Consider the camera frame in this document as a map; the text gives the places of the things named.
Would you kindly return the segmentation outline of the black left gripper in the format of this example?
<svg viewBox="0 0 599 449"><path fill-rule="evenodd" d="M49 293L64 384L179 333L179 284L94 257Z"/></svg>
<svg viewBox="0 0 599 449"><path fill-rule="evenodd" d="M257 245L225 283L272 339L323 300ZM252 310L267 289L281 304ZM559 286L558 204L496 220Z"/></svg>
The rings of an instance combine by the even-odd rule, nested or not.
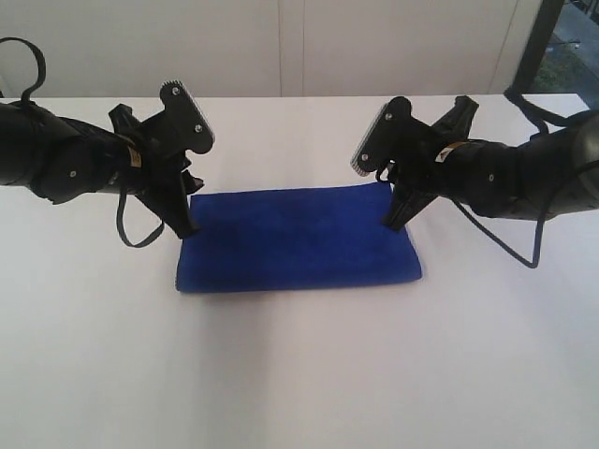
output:
<svg viewBox="0 0 599 449"><path fill-rule="evenodd" d="M76 134L54 141L32 179L32 192L53 204L88 193L138 195L140 202L170 227L179 239L197 233L188 197L200 178L184 149L148 135L133 109L118 104L109 112L113 132L79 120L61 121Z"/></svg>

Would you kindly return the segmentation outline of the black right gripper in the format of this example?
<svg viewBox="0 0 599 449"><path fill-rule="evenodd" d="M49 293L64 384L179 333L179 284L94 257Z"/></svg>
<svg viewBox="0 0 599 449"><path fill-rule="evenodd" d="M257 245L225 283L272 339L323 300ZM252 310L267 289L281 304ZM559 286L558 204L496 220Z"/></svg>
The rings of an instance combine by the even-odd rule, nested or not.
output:
<svg viewBox="0 0 599 449"><path fill-rule="evenodd" d="M437 197L452 199L487 218L527 220L519 152L499 142L469 139L478 104L460 95L434 124L413 117L397 126L391 149L393 184L383 225L394 232Z"/></svg>

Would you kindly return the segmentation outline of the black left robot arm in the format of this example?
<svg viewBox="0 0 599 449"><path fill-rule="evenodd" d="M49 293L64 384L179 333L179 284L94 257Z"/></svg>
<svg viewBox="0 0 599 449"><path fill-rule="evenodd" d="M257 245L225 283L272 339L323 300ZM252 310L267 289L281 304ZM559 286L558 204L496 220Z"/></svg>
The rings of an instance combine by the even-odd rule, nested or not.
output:
<svg viewBox="0 0 599 449"><path fill-rule="evenodd" d="M109 113L113 128L61 117L32 103L1 107L1 183L24 187L53 205L87 194L115 194L117 230L124 205L137 198L180 239L199 230L188 197L203 181L188 170L183 137L165 111L139 121L124 104Z"/></svg>

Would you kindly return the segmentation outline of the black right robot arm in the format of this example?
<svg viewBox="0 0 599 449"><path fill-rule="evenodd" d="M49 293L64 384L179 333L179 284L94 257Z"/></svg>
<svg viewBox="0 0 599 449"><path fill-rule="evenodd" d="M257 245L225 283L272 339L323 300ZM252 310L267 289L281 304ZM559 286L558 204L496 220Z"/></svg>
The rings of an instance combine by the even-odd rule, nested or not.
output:
<svg viewBox="0 0 599 449"><path fill-rule="evenodd" d="M537 129L518 146L470 138L478 105L465 95L432 125L410 117L399 126L386 226L403 228L438 197L477 216L541 223L597 209L597 111L563 117L519 94L506 98Z"/></svg>

